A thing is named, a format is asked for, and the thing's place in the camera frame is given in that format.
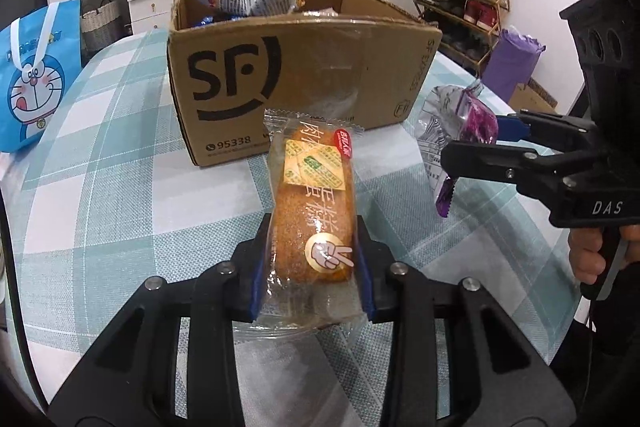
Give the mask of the right hand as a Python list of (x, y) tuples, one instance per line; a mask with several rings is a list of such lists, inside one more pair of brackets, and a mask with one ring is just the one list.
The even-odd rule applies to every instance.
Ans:
[[(640, 257), (640, 227), (629, 225), (620, 229), (620, 237), (628, 242), (625, 260), (620, 266), (638, 262)], [(580, 283), (592, 285), (605, 269), (605, 260), (600, 255), (603, 239), (600, 229), (571, 229), (568, 236), (570, 266)]]

